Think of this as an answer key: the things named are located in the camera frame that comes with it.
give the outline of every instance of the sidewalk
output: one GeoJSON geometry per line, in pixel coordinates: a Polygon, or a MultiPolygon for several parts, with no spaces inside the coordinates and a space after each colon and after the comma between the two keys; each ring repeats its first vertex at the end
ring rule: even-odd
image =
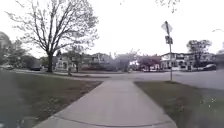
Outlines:
{"type": "Polygon", "coordinates": [[[177,128],[129,81],[105,81],[34,128],[177,128]]]}

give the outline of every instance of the building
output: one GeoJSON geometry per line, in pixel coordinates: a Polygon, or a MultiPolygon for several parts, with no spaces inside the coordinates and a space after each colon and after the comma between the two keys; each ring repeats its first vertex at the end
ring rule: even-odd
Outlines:
{"type": "MultiPolygon", "coordinates": [[[[161,56],[161,62],[163,69],[170,69],[170,67],[172,67],[173,70],[192,70],[195,68],[194,55],[191,53],[166,53],[161,56]]],[[[199,67],[204,67],[208,63],[213,63],[214,54],[202,54],[200,62],[201,65],[199,65],[199,67]]]]}
{"type": "MultiPolygon", "coordinates": [[[[72,71],[76,71],[76,58],[77,57],[69,58],[65,54],[61,53],[57,54],[55,70],[67,71],[68,67],[70,66],[72,71]]],[[[101,68],[109,68],[109,64],[112,61],[112,58],[109,55],[103,53],[96,53],[93,55],[83,54],[80,56],[80,59],[82,63],[80,69],[83,70],[98,70],[101,68]]]]}

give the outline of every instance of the lawn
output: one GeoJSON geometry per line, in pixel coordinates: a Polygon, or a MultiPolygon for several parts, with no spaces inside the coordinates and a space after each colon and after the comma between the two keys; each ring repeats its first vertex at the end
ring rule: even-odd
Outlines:
{"type": "MultiPolygon", "coordinates": [[[[35,118],[36,123],[64,109],[101,83],[99,81],[68,80],[31,74],[9,73],[7,71],[4,71],[4,73],[0,71],[0,79],[4,81],[4,84],[1,84],[1,91],[3,92],[6,86],[10,86],[10,89],[17,90],[18,96],[24,101],[25,105],[23,106],[25,107],[23,108],[29,110],[25,116],[35,118]]],[[[8,106],[16,108],[23,104],[22,102],[17,103],[17,101],[18,100],[12,100],[12,102],[15,102],[14,106],[10,106],[11,103],[8,106]]]]}
{"type": "Polygon", "coordinates": [[[223,128],[224,90],[175,82],[135,82],[160,105],[178,128],[223,128]]]}

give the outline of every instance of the parked car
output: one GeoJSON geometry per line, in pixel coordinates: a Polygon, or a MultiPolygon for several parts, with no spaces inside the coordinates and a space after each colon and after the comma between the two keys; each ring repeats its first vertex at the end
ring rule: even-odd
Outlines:
{"type": "Polygon", "coordinates": [[[217,67],[215,64],[208,64],[206,67],[203,68],[203,71],[212,71],[212,70],[216,70],[217,67]]]}
{"type": "Polygon", "coordinates": [[[14,67],[12,65],[3,65],[2,68],[5,70],[13,70],[14,69],[14,67]]]}

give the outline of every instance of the overcast sky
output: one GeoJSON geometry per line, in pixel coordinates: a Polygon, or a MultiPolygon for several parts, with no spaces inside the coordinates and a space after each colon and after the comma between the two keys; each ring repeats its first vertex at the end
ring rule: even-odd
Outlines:
{"type": "MultiPolygon", "coordinates": [[[[181,0],[177,11],[172,14],[166,7],[160,7],[155,0],[89,0],[99,16],[97,26],[100,38],[89,53],[117,52],[125,53],[140,49],[145,54],[164,54],[169,52],[165,44],[165,32],[161,25],[167,20],[173,27],[171,36],[173,52],[187,52],[188,40],[208,39],[213,42],[210,52],[222,49],[224,29],[224,2],[221,0],[181,0]]],[[[0,31],[11,39],[18,36],[12,28],[12,22],[4,11],[15,11],[14,0],[0,3],[0,31]]],[[[33,48],[31,53],[40,57],[42,50],[33,48]]]]}

